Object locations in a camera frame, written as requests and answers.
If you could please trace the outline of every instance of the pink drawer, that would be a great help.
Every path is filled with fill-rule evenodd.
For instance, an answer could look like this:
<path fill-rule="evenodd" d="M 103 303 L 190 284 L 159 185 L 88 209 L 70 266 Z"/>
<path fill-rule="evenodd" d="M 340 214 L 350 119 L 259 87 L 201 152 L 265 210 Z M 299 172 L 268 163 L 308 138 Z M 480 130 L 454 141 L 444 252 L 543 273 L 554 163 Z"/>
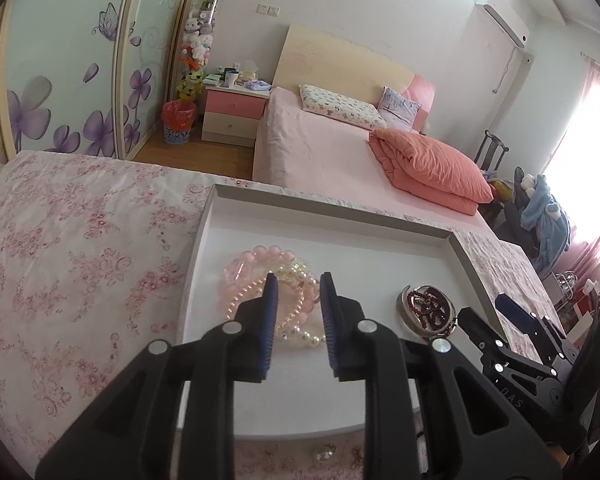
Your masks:
<path fill-rule="evenodd" d="M 259 119 L 264 112 L 266 99 L 231 92 L 210 90 L 206 96 L 205 111 Z"/>

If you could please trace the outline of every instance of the pearl bracelet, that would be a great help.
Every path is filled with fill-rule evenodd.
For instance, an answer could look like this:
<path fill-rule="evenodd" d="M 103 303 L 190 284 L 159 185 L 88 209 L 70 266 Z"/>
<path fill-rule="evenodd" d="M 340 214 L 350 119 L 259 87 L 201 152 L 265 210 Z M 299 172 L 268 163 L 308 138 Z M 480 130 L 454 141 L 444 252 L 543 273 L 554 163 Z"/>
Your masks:
<path fill-rule="evenodd" d="M 278 319 L 275 334 L 283 340 L 295 340 L 312 348 L 324 343 L 324 334 L 315 335 L 304 330 L 314 304 L 320 301 L 320 284 L 306 262 L 298 260 L 292 251 L 282 251 L 278 246 L 268 249 L 256 246 L 244 251 L 224 270 L 228 285 L 225 296 L 229 298 L 226 319 L 233 319 L 240 303 L 262 295 L 267 274 L 272 272 L 278 285 L 288 288 L 292 302 L 278 301 Z"/>

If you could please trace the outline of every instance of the pink headboard section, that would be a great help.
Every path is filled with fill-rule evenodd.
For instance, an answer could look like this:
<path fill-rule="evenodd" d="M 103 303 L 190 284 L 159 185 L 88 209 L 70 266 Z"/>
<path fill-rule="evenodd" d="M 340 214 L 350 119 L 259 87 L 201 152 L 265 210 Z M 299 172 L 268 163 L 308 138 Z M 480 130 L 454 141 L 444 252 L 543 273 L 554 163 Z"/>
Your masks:
<path fill-rule="evenodd" d="M 409 87 L 402 92 L 402 97 L 415 101 L 422 105 L 422 108 L 416 115 L 416 120 L 413 121 L 413 129 L 417 132 L 422 130 L 424 122 L 429 116 L 431 111 L 431 105 L 433 104 L 433 97 L 436 94 L 436 86 L 424 79 L 421 75 L 416 74 L 411 81 Z"/>

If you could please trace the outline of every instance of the wooden headboard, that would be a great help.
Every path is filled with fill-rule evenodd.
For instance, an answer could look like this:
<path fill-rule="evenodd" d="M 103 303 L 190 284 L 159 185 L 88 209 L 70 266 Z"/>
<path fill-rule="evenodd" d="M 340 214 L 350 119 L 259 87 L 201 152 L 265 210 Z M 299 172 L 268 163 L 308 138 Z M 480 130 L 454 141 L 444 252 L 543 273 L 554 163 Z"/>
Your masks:
<path fill-rule="evenodd" d="M 273 86 L 299 93 L 311 84 L 377 105 L 382 88 L 404 92 L 415 74 L 387 56 L 302 25 L 291 25 Z"/>

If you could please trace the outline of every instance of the white cup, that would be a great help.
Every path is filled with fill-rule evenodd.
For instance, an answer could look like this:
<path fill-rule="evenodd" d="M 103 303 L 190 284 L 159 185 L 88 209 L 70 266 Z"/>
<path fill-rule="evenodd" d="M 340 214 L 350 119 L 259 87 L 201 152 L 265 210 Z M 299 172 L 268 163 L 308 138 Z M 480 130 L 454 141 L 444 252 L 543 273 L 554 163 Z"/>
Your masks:
<path fill-rule="evenodd" d="M 224 80 L 227 82 L 229 86 L 235 85 L 235 82 L 238 81 L 239 74 L 236 72 L 227 72 L 224 76 Z"/>

